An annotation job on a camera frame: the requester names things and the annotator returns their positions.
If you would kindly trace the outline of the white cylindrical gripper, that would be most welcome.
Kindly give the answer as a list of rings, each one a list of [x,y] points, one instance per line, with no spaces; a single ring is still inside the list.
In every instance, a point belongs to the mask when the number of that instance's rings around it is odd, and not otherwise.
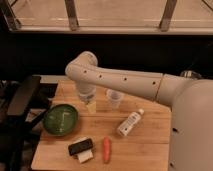
[[[81,101],[87,103],[86,107],[90,113],[96,112],[96,102],[91,101],[96,93],[94,85],[81,84],[77,86],[78,96]]]

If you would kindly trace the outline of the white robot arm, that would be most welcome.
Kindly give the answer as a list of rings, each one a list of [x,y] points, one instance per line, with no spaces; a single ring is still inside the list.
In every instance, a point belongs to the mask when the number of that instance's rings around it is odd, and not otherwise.
[[[80,97],[103,86],[168,106],[168,171],[213,171],[213,80],[101,68],[89,51],[70,61],[65,73]]]

